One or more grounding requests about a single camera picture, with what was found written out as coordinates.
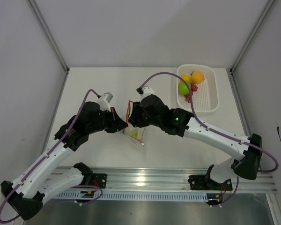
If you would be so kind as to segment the white cauliflower with green leaves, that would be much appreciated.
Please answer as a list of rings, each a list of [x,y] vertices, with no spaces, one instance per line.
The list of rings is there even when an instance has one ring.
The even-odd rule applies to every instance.
[[[143,132],[144,132],[143,129],[135,128],[135,129],[130,130],[128,132],[128,134],[134,139],[141,140],[143,137]]]

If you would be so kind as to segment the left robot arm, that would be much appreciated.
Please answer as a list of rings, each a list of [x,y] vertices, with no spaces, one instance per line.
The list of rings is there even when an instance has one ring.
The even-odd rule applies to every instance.
[[[3,181],[1,192],[17,213],[17,218],[29,220],[54,196],[69,188],[102,188],[93,178],[92,170],[84,163],[76,163],[58,178],[48,181],[51,173],[88,141],[91,134],[105,131],[116,133],[128,124],[113,107],[102,110],[97,102],[86,102],[68,123],[55,134],[51,146],[20,177]]]

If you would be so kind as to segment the clear orange-zipper zip bag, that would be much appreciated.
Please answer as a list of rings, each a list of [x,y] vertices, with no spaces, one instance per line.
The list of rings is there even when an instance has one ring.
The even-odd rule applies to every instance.
[[[127,106],[127,111],[126,111],[126,123],[128,124],[128,127],[124,129],[122,132],[126,136],[130,138],[130,140],[141,147],[145,147],[144,143],[144,134],[145,134],[145,128],[139,128],[139,127],[133,127],[132,124],[128,121],[129,117],[132,114],[132,107],[133,107],[133,101],[128,100],[128,106]]]

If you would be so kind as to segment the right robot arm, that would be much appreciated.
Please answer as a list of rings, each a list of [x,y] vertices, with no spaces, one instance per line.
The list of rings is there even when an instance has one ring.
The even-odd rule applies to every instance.
[[[230,155],[228,160],[209,166],[205,175],[189,176],[188,182],[192,190],[221,190],[222,187],[232,190],[232,186],[227,184],[232,178],[257,178],[262,156],[257,149],[261,144],[259,135],[231,140],[227,138],[229,132],[217,134],[208,124],[200,124],[193,113],[181,108],[170,109],[153,94],[140,102],[133,102],[128,121],[133,127],[159,127],[169,135],[201,141]]]

